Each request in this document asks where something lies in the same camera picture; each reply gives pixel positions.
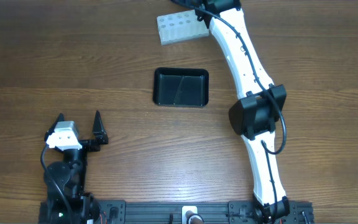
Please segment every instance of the black tray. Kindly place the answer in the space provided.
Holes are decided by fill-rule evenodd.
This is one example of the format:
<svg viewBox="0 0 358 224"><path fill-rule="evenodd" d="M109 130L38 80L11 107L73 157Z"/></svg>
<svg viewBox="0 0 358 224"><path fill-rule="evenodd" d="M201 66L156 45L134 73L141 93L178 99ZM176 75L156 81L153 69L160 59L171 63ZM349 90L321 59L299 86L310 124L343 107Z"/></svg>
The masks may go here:
<svg viewBox="0 0 358 224"><path fill-rule="evenodd" d="M205 69L158 68L154 73L154 103L203 107L208 103L208 81Z"/></svg>

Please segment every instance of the cable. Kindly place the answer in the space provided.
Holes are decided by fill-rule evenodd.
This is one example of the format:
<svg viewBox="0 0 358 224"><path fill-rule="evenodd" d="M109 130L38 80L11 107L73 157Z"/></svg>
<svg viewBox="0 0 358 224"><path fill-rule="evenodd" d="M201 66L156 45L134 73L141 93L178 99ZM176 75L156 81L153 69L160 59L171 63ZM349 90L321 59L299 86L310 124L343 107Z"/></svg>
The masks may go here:
<svg viewBox="0 0 358 224"><path fill-rule="evenodd" d="M284 150L285 143L287 142L287 126L285 125L284 116L283 116L283 114L282 114L282 112L280 110L280 107L277 105L277 103L274 100L273 96L261 84L261 82L259 80L259 77L257 75L256 69L255 69L255 65L254 65L254 63L252 61L252 58L251 58L250 53L248 51L248 48L246 46L246 43L244 42L244 40L242 39L240 33L236 30L236 28L234 28L232 25L230 25L230 23L228 23L227 21L222 19L219 15L216 15L216 14L214 14L212 12L204 10L204 9L202 9L200 7L194 7L194 6L191 6L191 5L187 5L187 4L184 4L182 2L178 2L177 0L171 0L171 2L173 2L175 4L178 4L180 6L186 7L188 9L194 9L194 10L197 10L199 12L202 12L202 13L205 13L207 15L210 15L210 16L218 19L219 21L223 22L225 25L227 25L235 33L236 38L238 38L241 41L242 48L245 50L245 55L248 57L252 72L253 72L254 77L255 77L255 81L258 83L259 87L262 89L264 95L267 96L268 100L273 105L273 109L276 111L276 113L278 114L278 117L280 118L281 125L282 125L282 130L283 130L283 140L282 140L280 148L277 151L272 152L267 148L265 141L261 140L261 142L260 142L262 144L263 148L265 149L266 160L267 160L267 165L268 165L268 171L269 171L269 174L270 174L270 181L272 183L273 192L274 192L275 211L274 211L274 215L272 215L272 223L274 223L275 219L273 217L275 217L276 212L277 212L277 193L276 193L276 188L275 188L275 185L274 185L274 180L273 180L273 175L272 175L272 168L270 167L269 154L272 154L272 155L280 154Z"/></svg>
<svg viewBox="0 0 358 224"><path fill-rule="evenodd" d="M57 185L56 181L53 179L51 173L47 169L47 166L45 165L45 162L44 162L44 155L48 148L49 148L48 144L45 144L45 147L41 152L41 159L40 159L41 165L42 165L42 168L44 168L45 175L51 181L52 185L55 187L55 190L58 192L59 196L62 198L64 204L66 205L70 223L73 224L73 211L71 210L70 204L68 203L68 200L66 199L66 197L63 195L63 192L62 192L62 190L60 190L60 187Z"/></svg>

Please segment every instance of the brown wooden surface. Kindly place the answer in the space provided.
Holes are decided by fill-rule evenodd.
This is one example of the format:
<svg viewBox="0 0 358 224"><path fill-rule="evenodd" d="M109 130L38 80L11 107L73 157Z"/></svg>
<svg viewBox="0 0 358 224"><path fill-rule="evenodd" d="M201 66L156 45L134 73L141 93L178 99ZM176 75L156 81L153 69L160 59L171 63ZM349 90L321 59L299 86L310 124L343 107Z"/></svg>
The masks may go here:
<svg viewBox="0 0 358 224"><path fill-rule="evenodd" d="M242 3L266 71L288 92L277 157L287 195L313 202L317 222L358 222L358 1ZM110 144L89 155L86 180L97 198L252 198L218 44L160 45L156 17L182 10L168 0L0 0L0 222L37 221L44 132L60 112L83 138L102 114ZM155 106L157 67L207 69L207 107ZM47 162L61 158L47 153Z"/></svg>

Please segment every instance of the wooden tabletop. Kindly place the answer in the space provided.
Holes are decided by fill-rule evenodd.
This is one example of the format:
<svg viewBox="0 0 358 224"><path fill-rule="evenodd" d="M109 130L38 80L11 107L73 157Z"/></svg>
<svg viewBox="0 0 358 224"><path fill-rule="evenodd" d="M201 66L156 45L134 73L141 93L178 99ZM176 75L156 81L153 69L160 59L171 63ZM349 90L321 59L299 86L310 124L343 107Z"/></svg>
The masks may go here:
<svg viewBox="0 0 358 224"><path fill-rule="evenodd" d="M264 68L287 89L288 141L277 162L288 197L313 202L319 223L358 222L358 1L242 7ZM61 112L81 138L101 112L110 143L89 154L86 179L96 198L252 199L219 45L213 37L160 45L156 17L179 11L168 0L0 0L0 222L37 222L47 197L44 133ZM157 67L207 69L208 105L155 106ZM48 151L48 163L61 159Z"/></svg>

